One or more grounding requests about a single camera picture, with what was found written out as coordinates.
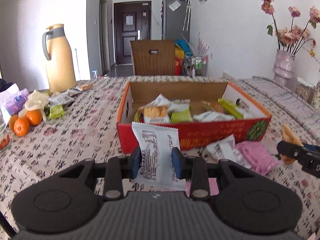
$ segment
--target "pink vase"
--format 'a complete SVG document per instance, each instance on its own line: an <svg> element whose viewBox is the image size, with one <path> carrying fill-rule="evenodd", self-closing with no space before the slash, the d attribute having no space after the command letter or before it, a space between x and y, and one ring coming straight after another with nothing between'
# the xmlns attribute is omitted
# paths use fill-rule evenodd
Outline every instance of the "pink vase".
<svg viewBox="0 0 320 240"><path fill-rule="evenodd" d="M294 58L293 54L277 49L276 61L273 66L273 72L275 73L273 80L284 87L288 87L289 79L292 78Z"/></svg>

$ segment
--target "orange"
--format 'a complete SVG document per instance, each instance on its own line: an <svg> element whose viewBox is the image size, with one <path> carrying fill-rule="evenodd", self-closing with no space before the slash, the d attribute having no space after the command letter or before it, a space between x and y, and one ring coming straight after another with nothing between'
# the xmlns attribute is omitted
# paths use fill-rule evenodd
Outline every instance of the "orange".
<svg viewBox="0 0 320 240"><path fill-rule="evenodd" d="M30 125L34 126L40 124L42 121L42 114L40 110L27 111L24 117L29 121Z"/></svg>
<svg viewBox="0 0 320 240"><path fill-rule="evenodd" d="M9 120L9 128L11 131L14 132L14 123L16 122L16 120L19 118L19 116L17 114L14 114L13 116L11 116L10 120Z"/></svg>
<svg viewBox="0 0 320 240"><path fill-rule="evenodd" d="M18 136L25 136L29 131L30 124L24 117L18 118L14 123L14 133Z"/></svg>

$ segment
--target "doorway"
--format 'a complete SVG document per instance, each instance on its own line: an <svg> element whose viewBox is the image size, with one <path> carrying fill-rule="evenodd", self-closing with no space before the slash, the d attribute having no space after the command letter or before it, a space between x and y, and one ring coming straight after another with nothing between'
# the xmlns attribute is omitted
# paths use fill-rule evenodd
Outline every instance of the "doorway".
<svg viewBox="0 0 320 240"><path fill-rule="evenodd" d="M105 75L110 70L109 43L108 43L108 3L99 2L99 46L101 73Z"/></svg>
<svg viewBox="0 0 320 240"><path fill-rule="evenodd" d="M116 64L132 64L130 41L150 40L151 1L114 4Z"/></svg>

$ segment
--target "brown chair back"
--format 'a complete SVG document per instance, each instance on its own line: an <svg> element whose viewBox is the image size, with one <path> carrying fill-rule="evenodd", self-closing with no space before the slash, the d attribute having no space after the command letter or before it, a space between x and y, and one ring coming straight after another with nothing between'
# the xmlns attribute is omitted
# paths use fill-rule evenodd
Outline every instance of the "brown chair back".
<svg viewBox="0 0 320 240"><path fill-rule="evenodd" d="M135 75L175 75L173 41L131 41L130 43Z"/></svg>

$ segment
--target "tiled floor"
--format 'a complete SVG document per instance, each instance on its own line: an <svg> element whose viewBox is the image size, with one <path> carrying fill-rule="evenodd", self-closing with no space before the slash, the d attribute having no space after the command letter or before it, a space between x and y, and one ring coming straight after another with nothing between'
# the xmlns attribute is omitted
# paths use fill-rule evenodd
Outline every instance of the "tiled floor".
<svg viewBox="0 0 320 240"><path fill-rule="evenodd" d="M129 77L133 76L132 65L118 65L111 66L110 71L107 73L110 77Z"/></svg>

